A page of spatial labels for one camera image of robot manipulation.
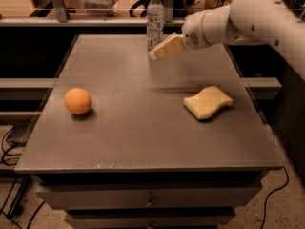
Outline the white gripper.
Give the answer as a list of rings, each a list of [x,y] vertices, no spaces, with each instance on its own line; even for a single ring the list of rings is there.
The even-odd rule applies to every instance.
[[[194,49],[210,47],[203,32],[203,20],[206,13],[204,10],[187,16],[181,28],[183,35],[176,33],[169,35],[164,41],[149,51],[149,57],[152,60],[159,60],[184,52],[186,44]]]

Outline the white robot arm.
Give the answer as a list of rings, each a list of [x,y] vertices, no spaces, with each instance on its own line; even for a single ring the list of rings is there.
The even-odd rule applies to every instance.
[[[215,44],[268,44],[305,79],[305,23],[282,0],[232,0],[223,7],[189,15],[180,34],[149,52],[153,60]]]

